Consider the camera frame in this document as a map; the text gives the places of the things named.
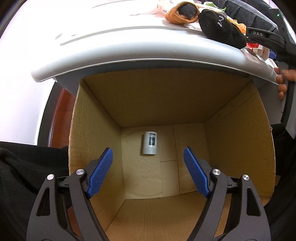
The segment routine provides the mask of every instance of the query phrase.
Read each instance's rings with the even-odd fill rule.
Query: person
[[[279,99],[287,86],[279,69]],[[283,71],[290,81],[296,81],[296,70]],[[276,175],[281,176],[270,202],[265,206],[272,241],[294,240],[296,223],[296,141],[281,124],[272,125],[275,147]],[[67,148],[57,149],[17,143],[0,142],[0,239],[24,241],[28,221],[38,191],[49,173],[66,176]],[[68,210],[71,225],[73,210]]]

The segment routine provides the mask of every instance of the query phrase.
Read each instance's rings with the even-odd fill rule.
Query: wooden floor
[[[69,134],[72,120],[72,113],[76,97],[63,89],[55,108],[49,146],[62,148],[69,145]]]

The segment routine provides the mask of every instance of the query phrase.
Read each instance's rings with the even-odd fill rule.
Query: blue gripper pad
[[[184,162],[197,188],[197,191],[207,198],[211,193],[208,187],[207,176],[188,147],[184,149],[183,154]]]
[[[89,178],[89,188],[86,193],[90,198],[92,198],[94,194],[97,194],[99,192],[112,162],[113,152],[111,149],[108,149]]]

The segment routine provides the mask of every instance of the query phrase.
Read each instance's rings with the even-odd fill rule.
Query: red object
[[[259,47],[259,44],[250,44],[250,43],[247,43],[247,47],[253,51],[253,48],[258,48]]]

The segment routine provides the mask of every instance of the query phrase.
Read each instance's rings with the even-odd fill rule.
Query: bottle label
[[[155,134],[150,133],[149,135],[149,145],[154,146],[155,145]]]

